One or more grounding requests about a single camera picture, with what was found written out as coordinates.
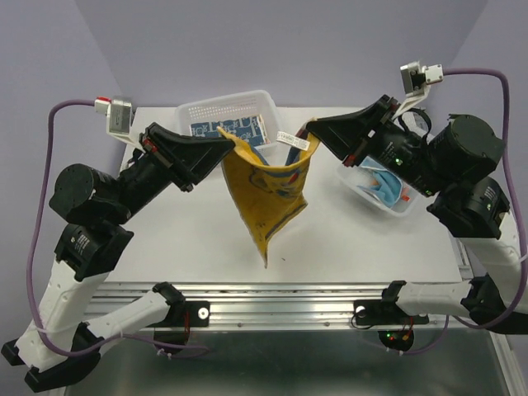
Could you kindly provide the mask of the blue white patterned towel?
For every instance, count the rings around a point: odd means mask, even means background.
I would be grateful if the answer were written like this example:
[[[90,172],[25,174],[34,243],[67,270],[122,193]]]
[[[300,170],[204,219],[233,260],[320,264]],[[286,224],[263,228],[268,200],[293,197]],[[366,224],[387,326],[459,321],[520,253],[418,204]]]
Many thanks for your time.
[[[190,125],[192,136],[202,138],[216,138],[220,136],[218,128],[232,134],[253,147],[270,143],[266,128],[260,115],[250,115],[237,119],[220,121],[201,121]]]

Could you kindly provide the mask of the light blue orange towel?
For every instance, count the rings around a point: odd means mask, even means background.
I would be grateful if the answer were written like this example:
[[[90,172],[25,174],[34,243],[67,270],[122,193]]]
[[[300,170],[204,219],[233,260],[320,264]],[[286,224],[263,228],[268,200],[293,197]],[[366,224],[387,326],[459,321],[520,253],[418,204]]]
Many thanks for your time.
[[[388,208],[392,208],[402,198],[404,184],[391,171],[374,161],[365,159],[359,166],[364,180],[358,185],[363,192],[373,196]]]

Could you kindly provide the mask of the yellow patterned towel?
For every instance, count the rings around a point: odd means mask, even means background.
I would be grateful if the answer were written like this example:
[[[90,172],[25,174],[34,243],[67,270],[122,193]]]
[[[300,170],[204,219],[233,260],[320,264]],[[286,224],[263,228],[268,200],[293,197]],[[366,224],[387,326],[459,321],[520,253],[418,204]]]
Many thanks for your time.
[[[320,140],[301,128],[287,138],[290,150],[285,164],[272,166],[248,142],[220,127],[217,130],[234,142],[233,150],[222,161],[224,180],[267,266],[271,239],[308,205],[304,186]]]

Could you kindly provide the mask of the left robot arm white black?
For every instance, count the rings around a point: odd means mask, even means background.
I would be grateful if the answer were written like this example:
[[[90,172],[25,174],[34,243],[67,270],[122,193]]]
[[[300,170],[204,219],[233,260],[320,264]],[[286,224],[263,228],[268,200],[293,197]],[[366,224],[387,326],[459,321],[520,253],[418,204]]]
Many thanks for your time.
[[[11,365],[27,367],[25,382],[32,391],[82,381],[118,341],[143,328],[189,325],[185,296],[167,282],[103,317],[83,315],[133,237],[125,223],[168,186],[192,191],[233,147],[225,137],[183,136],[154,123],[139,136],[118,177],[81,163],[59,174],[49,206],[66,227],[49,283],[27,330],[1,350]]]

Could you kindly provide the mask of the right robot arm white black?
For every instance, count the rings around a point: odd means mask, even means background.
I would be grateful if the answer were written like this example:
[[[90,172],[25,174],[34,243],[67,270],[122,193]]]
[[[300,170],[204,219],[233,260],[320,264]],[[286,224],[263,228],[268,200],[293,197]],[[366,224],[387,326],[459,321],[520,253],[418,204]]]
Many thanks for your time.
[[[393,121],[397,102],[381,97],[357,112],[306,125],[347,167],[371,158],[431,198],[427,207],[485,268],[484,276],[445,284],[395,280],[378,299],[363,300],[362,326],[406,323],[439,314],[469,318],[478,328],[506,335],[527,332],[526,245],[516,228],[512,200],[492,173],[505,144],[482,119],[452,114],[437,135],[416,134]]]

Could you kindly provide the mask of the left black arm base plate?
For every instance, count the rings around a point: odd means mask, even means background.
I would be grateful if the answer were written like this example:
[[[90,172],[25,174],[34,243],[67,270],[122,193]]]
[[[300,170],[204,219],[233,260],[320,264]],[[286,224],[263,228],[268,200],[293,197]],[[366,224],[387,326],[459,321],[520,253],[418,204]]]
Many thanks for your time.
[[[192,300],[171,307],[159,326],[173,328],[206,328],[210,322],[210,302]]]

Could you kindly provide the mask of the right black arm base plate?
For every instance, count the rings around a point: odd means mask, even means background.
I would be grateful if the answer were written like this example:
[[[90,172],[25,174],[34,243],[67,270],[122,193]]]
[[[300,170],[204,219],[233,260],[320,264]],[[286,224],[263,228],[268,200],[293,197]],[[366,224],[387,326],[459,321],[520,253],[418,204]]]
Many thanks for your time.
[[[405,313],[395,303],[380,299],[359,299],[354,302],[356,323],[360,326],[383,326],[404,324],[429,324],[429,317]]]

